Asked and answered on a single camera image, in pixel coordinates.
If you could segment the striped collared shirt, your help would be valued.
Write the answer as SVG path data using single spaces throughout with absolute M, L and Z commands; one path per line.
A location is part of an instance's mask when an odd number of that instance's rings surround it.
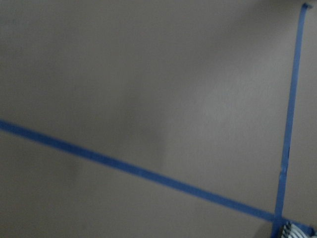
M 279 235 L 280 238 L 316 238 L 317 235 L 309 236 L 305 234 L 299 227 L 292 223 L 286 223 Z

